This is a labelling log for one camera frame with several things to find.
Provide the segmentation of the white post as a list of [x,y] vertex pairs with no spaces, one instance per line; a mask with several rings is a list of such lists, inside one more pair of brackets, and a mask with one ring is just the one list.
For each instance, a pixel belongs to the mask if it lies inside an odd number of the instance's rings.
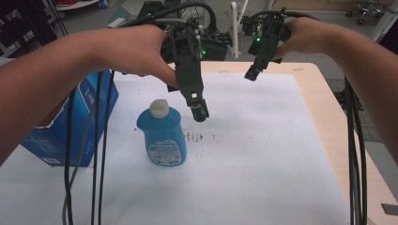
[[372,31],[370,38],[379,42],[390,30],[395,21],[398,19],[398,0],[396,0],[381,17],[380,21]]

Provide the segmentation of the person's left hand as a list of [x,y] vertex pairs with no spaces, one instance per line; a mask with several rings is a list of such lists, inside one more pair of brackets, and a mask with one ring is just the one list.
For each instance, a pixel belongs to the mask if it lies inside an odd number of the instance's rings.
[[92,69],[110,68],[139,76],[152,75],[178,87],[176,74],[161,57],[167,35],[157,26],[97,30],[92,40],[89,62]]

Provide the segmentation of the white metal stand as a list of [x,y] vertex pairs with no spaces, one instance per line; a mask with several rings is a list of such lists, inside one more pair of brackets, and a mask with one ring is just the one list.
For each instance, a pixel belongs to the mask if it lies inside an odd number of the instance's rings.
[[230,4],[230,10],[228,12],[228,33],[232,38],[232,44],[229,46],[229,49],[235,59],[238,59],[240,54],[238,47],[238,31],[248,3],[249,0],[243,0],[242,2],[233,1]]

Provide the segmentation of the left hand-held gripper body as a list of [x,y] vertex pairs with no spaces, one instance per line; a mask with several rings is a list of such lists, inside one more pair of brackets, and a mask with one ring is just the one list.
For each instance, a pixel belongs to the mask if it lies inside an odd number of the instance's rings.
[[195,34],[178,25],[170,25],[166,31],[169,37],[161,46],[161,57],[167,64],[175,64],[178,88],[187,105],[203,106],[204,85]]

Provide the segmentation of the black device green light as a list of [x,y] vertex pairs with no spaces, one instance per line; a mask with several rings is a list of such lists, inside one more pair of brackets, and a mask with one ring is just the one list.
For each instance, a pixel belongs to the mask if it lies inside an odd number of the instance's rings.
[[204,33],[201,37],[202,59],[224,61],[229,46],[232,46],[229,33]]

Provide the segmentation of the white table mat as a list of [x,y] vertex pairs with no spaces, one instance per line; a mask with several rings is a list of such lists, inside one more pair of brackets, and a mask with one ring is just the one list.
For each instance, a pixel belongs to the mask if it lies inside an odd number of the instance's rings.
[[[348,225],[349,208],[290,75],[204,75],[209,118],[152,77],[116,75],[101,225]],[[138,115],[164,98],[182,117],[183,164],[153,164]]]

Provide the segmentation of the person's right hand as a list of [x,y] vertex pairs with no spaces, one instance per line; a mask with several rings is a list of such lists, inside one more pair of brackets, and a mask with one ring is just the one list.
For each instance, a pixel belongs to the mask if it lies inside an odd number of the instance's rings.
[[289,53],[327,53],[331,25],[310,18],[297,18],[285,24],[290,38],[277,48],[274,59]]

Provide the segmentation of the blue detergent bottle white cap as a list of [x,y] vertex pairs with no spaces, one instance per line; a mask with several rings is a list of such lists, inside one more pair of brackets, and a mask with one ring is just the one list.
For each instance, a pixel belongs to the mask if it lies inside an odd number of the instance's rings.
[[180,113],[166,99],[154,100],[136,122],[145,135],[149,159],[161,166],[182,164],[187,155]]

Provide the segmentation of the blue cardboard box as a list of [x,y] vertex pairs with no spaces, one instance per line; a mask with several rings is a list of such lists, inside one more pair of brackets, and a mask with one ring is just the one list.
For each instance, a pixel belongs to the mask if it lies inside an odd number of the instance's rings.
[[[95,138],[100,138],[105,120],[118,99],[110,69],[90,73],[75,88],[72,101],[69,166],[88,167],[94,154]],[[21,145],[50,166],[65,165],[69,100],[66,99],[56,117],[46,127],[33,128]]]

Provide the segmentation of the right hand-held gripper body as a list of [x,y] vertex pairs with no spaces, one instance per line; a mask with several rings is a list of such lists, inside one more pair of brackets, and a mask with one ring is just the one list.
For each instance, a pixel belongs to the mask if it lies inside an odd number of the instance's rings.
[[262,71],[268,67],[268,63],[274,58],[280,42],[290,38],[290,31],[284,25],[287,17],[285,8],[281,10],[265,10],[254,14],[249,20],[247,33],[253,33],[253,24],[262,17],[257,31],[254,33],[253,43],[248,50],[255,56],[249,71]]

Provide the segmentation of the dark flat patch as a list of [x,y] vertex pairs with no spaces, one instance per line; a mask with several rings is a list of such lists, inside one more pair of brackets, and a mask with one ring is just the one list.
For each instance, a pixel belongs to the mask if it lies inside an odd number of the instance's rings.
[[398,205],[382,203],[382,208],[386,215],[398,216]]

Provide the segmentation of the dark shelf rack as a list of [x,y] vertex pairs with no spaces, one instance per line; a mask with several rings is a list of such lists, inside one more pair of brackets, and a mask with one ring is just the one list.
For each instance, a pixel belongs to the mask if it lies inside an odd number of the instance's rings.
[[68,33],[55,0],[0,0],[0,57],[29,53]]

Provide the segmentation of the office chair wheel base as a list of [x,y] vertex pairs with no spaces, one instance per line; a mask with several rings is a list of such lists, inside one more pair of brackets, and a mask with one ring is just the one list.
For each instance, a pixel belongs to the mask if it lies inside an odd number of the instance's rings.
[[359,17],[356,20],[356,24],[363,26],[366,18],[380,19],[385,12],[386,6],[380,0],[359,0],[358,3],[345,12],[345,16],[351,18],[354,14],[358,14]]

